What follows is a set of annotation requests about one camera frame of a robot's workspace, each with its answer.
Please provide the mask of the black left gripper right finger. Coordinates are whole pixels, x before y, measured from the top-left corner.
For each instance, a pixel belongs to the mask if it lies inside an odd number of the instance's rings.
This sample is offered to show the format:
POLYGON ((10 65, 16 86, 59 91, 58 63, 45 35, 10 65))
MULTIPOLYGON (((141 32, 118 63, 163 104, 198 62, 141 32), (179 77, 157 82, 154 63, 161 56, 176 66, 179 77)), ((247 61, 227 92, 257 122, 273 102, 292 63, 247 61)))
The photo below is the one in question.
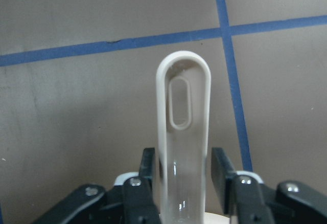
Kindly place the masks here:
POLYGON ((211 177, 230 223, 326 223, 326 195, 291 180, 272 189, 258 174, 235 170, 223 148, 212 148, 211 177))

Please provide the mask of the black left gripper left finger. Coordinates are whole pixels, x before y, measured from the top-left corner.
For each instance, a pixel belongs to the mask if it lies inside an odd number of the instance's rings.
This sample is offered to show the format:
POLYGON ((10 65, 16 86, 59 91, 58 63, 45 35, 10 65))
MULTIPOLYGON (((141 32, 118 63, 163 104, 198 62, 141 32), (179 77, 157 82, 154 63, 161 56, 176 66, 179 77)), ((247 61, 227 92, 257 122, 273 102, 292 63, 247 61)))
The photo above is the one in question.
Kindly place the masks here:
POLYGON ((106 190, 85 184, 34 220, 34 223, 159 223, 153 200, 155 149, 143 150, 139 171, 119 175, 106 190))

